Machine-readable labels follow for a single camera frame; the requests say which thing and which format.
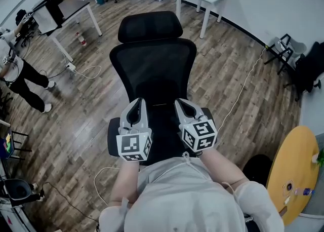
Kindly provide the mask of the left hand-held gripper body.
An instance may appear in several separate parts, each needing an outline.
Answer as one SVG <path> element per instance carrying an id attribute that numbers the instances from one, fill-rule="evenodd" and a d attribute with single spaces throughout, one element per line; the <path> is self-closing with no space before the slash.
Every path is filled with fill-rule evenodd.
<path id="1" fill-rule="evenodd" d="M 150 128 L 119 127 L 118 155 L 126 162 L 146 161 L 152 146 Z"/>

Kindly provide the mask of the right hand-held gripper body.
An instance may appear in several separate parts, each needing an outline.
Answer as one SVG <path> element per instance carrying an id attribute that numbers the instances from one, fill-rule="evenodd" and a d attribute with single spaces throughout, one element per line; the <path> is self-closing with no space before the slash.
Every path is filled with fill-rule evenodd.
<path id="1" fill-rule="evenodd" d="M 194 153 L 211 148 L 216 143 L 217 129 L 213 120 L 208 119 L 206 115 L 187 124 L 180 124 L 179 128 L 182 141 Z"/>

